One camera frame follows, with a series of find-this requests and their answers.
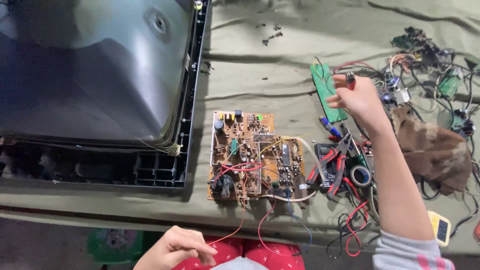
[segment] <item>left hand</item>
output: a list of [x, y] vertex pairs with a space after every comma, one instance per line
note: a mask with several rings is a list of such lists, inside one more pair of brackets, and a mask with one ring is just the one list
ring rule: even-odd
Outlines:
[[173, 226], [138, 260], [133, 270], [170, 270], [188, 258], [214, 266], [218, 252], [205, 243], [201, 232]]

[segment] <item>gray sleeve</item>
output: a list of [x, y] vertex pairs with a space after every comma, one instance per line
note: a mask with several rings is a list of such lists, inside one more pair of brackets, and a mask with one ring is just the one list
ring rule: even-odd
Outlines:
[[375, 270], [454, 270], [453, 263], [441, 257], [436, 240], [420, 241], [381, 231], [373, 255]]

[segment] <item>blue wire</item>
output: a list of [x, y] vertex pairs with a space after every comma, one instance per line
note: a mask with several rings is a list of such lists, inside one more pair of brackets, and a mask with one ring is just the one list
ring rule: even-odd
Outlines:
[[305, 229], [307, 229], [308, 233], [310, 234], [310, 242], [305, 246], [305, 248], [300, 251], [300, 254], [302, 254], [303, 252], [307, 251], [308, 250], [308, 247], [312, 244], [312, 233], [310, 232], [310, 230], [307, 228], [307, 226], [305, 226], [305, 224], [303, 224], [301, 221], [300, 221], [300, 218], [298, 218], [297, 216], [295, 216], [292, 212], [292, 209], [290, 208], [290, 188], [287, 188], [287, 206], [288, 206], [288, 211], [290, 213], [290, 215], [293, 217], [293, 219], [295, 219], [298, 223], [300, 223], [303, 227], [305, 227]]

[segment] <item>small circuit board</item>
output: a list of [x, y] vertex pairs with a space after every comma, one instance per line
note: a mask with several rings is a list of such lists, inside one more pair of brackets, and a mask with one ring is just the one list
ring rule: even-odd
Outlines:
[[207, 198], [243, 200], [243, 187], [245, 200], [306, 197], [302, 145], [275, 135], [271, 114], [214, 111]]

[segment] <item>person's hand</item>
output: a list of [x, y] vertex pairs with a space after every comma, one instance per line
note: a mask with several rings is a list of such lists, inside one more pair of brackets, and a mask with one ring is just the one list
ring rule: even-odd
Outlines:
[[336, 95], [326, 99], [330, 108], [347, 109], [369, 133], [391, 129], [390, 121], [378, 98], [377, 88], [371, 79], [355, 76], [355, 89], [349, 90], [346, 88], [347, 79], [344, 74], [335, 74], [332, 78], [335, 81]]
[[202, 233], [173, 226], [138, 260], [133, 270], [169, 270], [188, 258], [214, 266], [217, 251], [205, 243]]

